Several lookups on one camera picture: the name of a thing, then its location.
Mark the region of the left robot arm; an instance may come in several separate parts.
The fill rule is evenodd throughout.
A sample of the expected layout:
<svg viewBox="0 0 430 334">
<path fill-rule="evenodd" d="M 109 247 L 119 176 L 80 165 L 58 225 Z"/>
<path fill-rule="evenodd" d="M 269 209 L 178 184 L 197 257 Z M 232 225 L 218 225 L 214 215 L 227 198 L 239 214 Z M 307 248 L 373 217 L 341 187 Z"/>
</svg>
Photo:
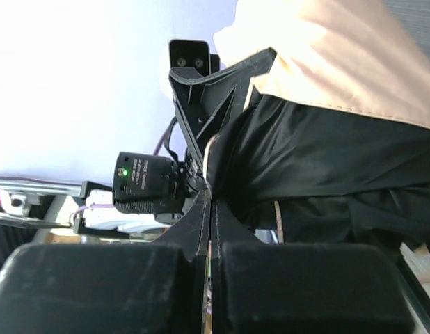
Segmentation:
<svg viewBox="0 0 430 334">
<path fill-rule="evenodd" d="M 179 220 L 206 187 L 206 144 L 242 112 L 250 79 L 268 72 L 275 56 L 267 49 L 222 70 L 213 54 L 213 72 L 207 76 L 196 67 L 172 68 L 169 81 L 175 116 L 160 141 L 168 157 L 121 152 L 113 185 L 84 182 L 81 197 L 93 190 L 110 191 L 113 207 L 123 214 L 152 214 L 164 223 Z"/>
</svg>

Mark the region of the beige folding umbrella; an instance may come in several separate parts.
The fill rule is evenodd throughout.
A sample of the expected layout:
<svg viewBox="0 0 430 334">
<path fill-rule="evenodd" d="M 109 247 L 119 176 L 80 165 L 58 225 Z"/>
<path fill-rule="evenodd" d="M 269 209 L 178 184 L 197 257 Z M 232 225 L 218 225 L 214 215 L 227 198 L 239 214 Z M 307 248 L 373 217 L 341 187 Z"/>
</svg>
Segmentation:
<svg viewBox="0 0 430 334">
<path fill-rule="evenodd" d="M 229 68 L 276 53 L 206 146 L 214 197 L 242 221 L 271 206 L 287 242 L 430 252 L 430 60 L 382 1 L 239 1 L 214 42 Z"/>
</svg>

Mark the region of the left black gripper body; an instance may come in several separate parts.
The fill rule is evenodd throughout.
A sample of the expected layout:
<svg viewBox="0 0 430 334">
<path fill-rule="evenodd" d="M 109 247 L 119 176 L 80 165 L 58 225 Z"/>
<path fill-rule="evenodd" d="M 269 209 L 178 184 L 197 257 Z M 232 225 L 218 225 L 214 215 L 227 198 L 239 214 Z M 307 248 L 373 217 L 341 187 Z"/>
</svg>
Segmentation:
<svg viewBox="0 0 430 334">
<path fill-rule="evenodd" d="M 187 120 L 184 109 L 178 98 L 175 98 L 175 117 L 187 144 L 184 160 L 184 181 L 189 191 L 202 191 L 206 189 L 202 176 L 202 156 L 191 129 L 191 123 Z"/>
</svg>

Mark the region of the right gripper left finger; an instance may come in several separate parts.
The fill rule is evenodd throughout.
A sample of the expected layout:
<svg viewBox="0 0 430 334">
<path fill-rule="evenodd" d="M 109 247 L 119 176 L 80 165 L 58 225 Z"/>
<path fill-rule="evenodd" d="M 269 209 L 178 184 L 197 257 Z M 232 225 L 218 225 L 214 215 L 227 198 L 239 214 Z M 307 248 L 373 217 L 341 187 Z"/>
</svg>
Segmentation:
<svg viewBox="0 0 430 334">
<path fill-rule="evenodd" d="M 145 244 L 27 244 L 0 271 L 0 333 L 201 333 L 210 204 Z"/>
</svg>

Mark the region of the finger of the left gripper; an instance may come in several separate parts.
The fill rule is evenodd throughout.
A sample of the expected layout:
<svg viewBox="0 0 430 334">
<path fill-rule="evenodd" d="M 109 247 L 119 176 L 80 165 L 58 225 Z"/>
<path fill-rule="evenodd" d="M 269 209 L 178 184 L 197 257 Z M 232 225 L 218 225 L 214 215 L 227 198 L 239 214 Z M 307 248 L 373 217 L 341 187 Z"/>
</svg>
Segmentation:
<svg viewBox="0 0 430 334">
<path fill-rule="evenodd" d="M 267 73 L 275 57 L 265 49 L 206 77 L 193 68 L 170 70 L 175 117 L 197 166 L 203 165 L 209 139 L 243 111 L 250 79 Z"/>
</svg>

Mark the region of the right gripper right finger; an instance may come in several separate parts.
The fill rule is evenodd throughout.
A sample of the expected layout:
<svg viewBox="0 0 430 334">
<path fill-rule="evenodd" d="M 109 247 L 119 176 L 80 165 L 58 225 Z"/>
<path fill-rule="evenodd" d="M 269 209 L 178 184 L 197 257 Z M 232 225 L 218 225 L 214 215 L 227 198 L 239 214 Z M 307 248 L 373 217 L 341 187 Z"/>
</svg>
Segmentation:
<svg viewBox="0 0 430 334">
<path fill-rule="evenodd" d="M 355 244 L 266 244 L 211 208 L 215 333 L 412 333 L 388 258 Z"/>
</svg>

